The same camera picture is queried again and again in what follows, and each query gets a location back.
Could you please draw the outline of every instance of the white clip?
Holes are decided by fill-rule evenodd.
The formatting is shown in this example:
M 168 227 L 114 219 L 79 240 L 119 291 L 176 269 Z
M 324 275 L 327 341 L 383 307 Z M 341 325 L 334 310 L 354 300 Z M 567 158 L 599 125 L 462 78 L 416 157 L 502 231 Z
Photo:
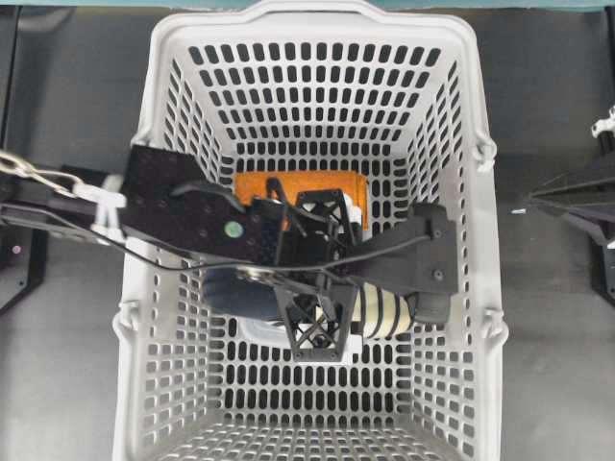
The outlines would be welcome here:
M 592 125 L 592 136 L 598 137 L 600 133 L 604 132 L 615 134 L 615 106 L 608 110 L 608 118 L 600 119 Z
M 102 187 L 90 184 L 75 184 L 73 187 L 73 194 L 97 205 L 96 219 L 94 224 L 91 225 L 91 229 L 120 243 L 126 241 L 124 233 L 119 227 L 117 215 L 117 209 L 126 206 L 126 197 L 117 192 L 122 182 L 121 176 L 108 175 Z
M 139 317 L 139 301 L 122 301 L 119 303 L 119 318 L 120 325 L 132 331 L 138 331 L 140 327 Z
M 508 325 L 500 309 L 487 308 L 484 311 L 480 336 L 495 346 L 501 346 L 508 339 Z
M 474 150 L 474 158 L 479 162 L 478 170 L 480 173 L 489 173 L 493 170 L 496 163 L 498 148 L 493 142 L 479 144 Z

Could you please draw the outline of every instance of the gray floor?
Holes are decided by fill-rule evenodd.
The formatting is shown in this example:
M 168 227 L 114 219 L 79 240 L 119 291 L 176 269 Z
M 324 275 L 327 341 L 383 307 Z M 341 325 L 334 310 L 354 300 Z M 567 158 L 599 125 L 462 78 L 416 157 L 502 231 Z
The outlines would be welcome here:
M 160 10 L 26 9 L 8 146 L 121 171 Z M 496 167 L 504 309 L 503 460 L 611 460 L 615 308 L 590 288 L 587 238 L 531 212 L 543 180 L 597 154 L 613 102 L 602 13 L 455 12 L 477 31 Z M 0 318 L 0 459 L 109 460 L 119 254 L 54 241 L 45 284 Z

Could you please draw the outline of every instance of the metal chain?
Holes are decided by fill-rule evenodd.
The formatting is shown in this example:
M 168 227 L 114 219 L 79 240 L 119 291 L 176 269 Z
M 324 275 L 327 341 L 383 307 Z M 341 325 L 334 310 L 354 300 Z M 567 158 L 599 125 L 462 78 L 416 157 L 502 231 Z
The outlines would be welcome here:
M 39 170 L 32 163 L 16 156 L 14 154 L 10 154 L 6 151 L 0 149 L 0 172 L 6 173 L 7 175 L 17 176 L 23 179 L 30 179 L 36 182 L 40 182 L 43 185 L 51 187 L 54 189 L 54 192 L 62 194 L 65 197 L 70 197 L 71 199 L 78 198 L 73 192 L 72 189 L 77 184 L 84 184 L 83 180 L 78 176 L 71 175 L 69 173 L 63 173 L 62 171 L 55 170 Z M 73 181 L 73 187 L 68 189 L 67 187 L 49 180 L 48 178 L 65 178 L 67 180 Z

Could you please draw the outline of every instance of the green sticker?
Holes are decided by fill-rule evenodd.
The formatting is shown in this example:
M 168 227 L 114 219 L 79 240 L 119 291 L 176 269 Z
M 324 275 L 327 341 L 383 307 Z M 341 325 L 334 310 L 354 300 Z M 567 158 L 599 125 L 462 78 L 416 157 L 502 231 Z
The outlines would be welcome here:
M 236 221 L 229 221 L 224 225 L 224 233 L 230 238 L 239 238 L 243 234 L 243 227 Z

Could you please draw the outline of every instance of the black cable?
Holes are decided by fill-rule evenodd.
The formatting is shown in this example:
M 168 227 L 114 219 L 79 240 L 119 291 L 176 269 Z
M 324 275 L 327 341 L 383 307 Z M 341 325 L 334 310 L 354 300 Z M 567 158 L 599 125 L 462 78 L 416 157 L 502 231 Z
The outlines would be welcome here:
M 365 316 L 367 315 L 367 297 L 365 296 L 365 286 L 362 284 L 358 288 L 358 295 L 361 301 L 361 320 L 360 331 L 361 336 L 365 337 Z
M 27 205 L 14 204 L 11 202 L 5 202 L 4 204 L 0 204 L 0 208 L 1 207 L 9 207 L 13 209 L 22 210 L 22 211 L 30 211 L 34 213 L 44 214 L 45 216 L 52 218 L 55 221 L 58 221 L 59 223 L 64 224 L 65 226 L 68 226 L 71 229 L 89 233 L 94 238 L 102 240 L 105 243 L 108 243 L 110 246 L 114 247 L 116 250 L 119 250 L 120 252 L 130 255 L 134 257 L 135 259 L 138 259 L 139 261 L 144 262 L 145 264 L 149 264 L 158 269 L 162 269 L 164 271 L 169 271 L 169 272 L 185 272 L 185 271 L 194 271 L 198 269 L 230 269 L 230 268 L 236 269 L 239 267 L 241 268 L 245 267 L 245 268 L 256 269 L 256 270 L 261 270 L 261 271 L 275 271 L 275 272 L 325 271 L 327 269 L 331 269 L 332 267 L 340 266 L 342 264 L 350 264 L 352 262 L 359 262 L 365 259 L 371 259 L 372 257 L 387 255 L 389 253 L 397 252 L 398 250 L 401 250 L 402 248 L 415 245 L 422 241 L 430 240 L 430 237 L 426 234 L 419 235 L 417 237 L 410 238 L 396 245 L 391 245 L 390 247 L 381 248 L 379 250 L 374 250 L 373 252 L 365 253 L 363 255 L 343 257 L 335 261 L 330 261 L 330 262 L 321 263 L 321 264 L 304 265 L 304 266 L 266 266 L 266 265 L 261 265 L 261 264 L 255 264 L 250 261 L 232 260 L 232 261 L 227 261 L 227 262 L 204 263 L 204 264 L 198 264 L 198 265 L 190 266 L 190 267 L 170 267 L 170 266 L 164 266 L 162 264 L 158 264 L 157 262 L 152 261 L 151 259 L 148 259 L 147 257 L 142 256 L 139 253 L 134 252 L 133 250 L 129 248 L 126 248 L 125 245 L 122 245 L 116 242 L 115 240 L 108 238 L 102 233 L 96 232 L 95 230 L 92 230 L 85 226 L 75 224 L 65 218 L 62 218 L 59 214 L 56 214 L 53 211 L 50 211 L 46 208 L 41 208 L 38 206 L 27 206 Z

